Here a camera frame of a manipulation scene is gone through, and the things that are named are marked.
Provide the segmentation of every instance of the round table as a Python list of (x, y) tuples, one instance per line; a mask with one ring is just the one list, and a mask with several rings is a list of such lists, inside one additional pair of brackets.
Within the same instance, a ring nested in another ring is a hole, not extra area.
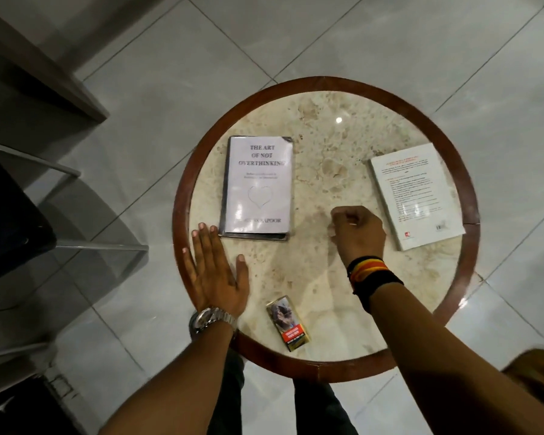
[[(228, 111), (205, 134), (181, 178), (173, 210), (173, 244), (189, 292), (181, 249), (200, 221), (218, 225), (228, 138), (294, 140), (293, 213), (287, 242), (224, 238), (228, 258), (246, 256), (251, 294), (234, 347), (275, 373), (334, 383), (395, 366), (372, 317), (351, 292), (327, 232), (334, 206), (364, 205), (384, 221), (384, 260), (443, 324), (458, 308), (473, 274), (479, 215), (469, 175), (454, 146), (425, 115), (399, 97), (360, 82), (319, 76), (262, 90)], [(373, 156), (432, 142), (446, 170), (462, 237), (398, 251), (368, 165)], [(311, 342), (293, 352), (266, 313), (289, 295)]]

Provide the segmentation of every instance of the hand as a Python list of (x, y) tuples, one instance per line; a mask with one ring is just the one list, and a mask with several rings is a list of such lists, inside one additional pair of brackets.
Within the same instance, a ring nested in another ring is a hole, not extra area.
[(336, 248), (345, 267), (361, 256), (383, 258), (383, 222), (365, 206), (340, 206), (331, 211)]
[(236, 258), (237, 277), (234, 278), (216, 226), (208, 231), (208, 227), (200, 223), (199, 231), (194, 230), (191, 238), (195, 264), (189, 249), (183, 249), (183, 261), (194, 286), (195, 299), (191, 301), (197, 311), (218, 307), (238, 318), (246, 309), (250, 292), (246, 259), (243, 255)]

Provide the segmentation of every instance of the wristwatch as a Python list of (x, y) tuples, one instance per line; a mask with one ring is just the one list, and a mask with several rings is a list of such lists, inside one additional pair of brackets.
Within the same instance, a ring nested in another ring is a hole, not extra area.
[(218, 321), (230, 324), (234, 329), (234, 332), (238, 328), (238, 321), (232, 314), (227, 313), (218, 307), (208, 307), (198, 313), (196, 320), (193, 323), (194, 331), (196, 334), (200, 333), (210, 326), (210, 324)]

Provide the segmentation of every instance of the marble tabletop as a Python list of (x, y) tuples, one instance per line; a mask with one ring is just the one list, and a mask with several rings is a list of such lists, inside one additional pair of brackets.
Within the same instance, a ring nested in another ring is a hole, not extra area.
[[(250, 268), (251, 294), (239, 320), (243, 333), (288, 357), (315, 361), (358, 358), (386, 348), (372, 317), (352, 294), (330, 241), (335, 206), (364, 205), (383, 219), (384, 261), (429, 310), (440, 304), (455, 275), (461, 237), (398, 251), (368, 164), (374, 156), (428, 143), (411, 122), (377, 102), (343, 92), (299, 93), (262, 105), (234, 124), (209, 153), (193, 191), (190, 233), (201, 221), (219, 224), (226, 146), (232, 135), (294, 140), (290, 240), (223, 239), (230, 261), (243, 253)], [(282, 295), (290, 296), (311, 337), (293, 352), (266, 313), (266, 304)]]

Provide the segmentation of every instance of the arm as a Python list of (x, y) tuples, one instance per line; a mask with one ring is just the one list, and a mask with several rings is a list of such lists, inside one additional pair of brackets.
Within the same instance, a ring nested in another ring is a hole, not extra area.
[[(248, 267), (236, 262), (237, 282), (225, 258), (218, 230), (202, 223), (192, 232), (196, 263), (184, 249), (198, 311), (220, 307), (234, 317), (248, 300)], [(206, 328), (157, 376), (131, 396), (102, 428), (101, 435), (205, 434), (224, 372), (225, 355), (234, 330), (225, 322)]]
[[(385, 233), (362, 206), (333, 210), (335, 242), (345, 267), (383, 256)], [(403, 285), (382, 285), (371, 314), (431, 430), (436, 434), (544, 434), (544, 406), (471, 351)]]

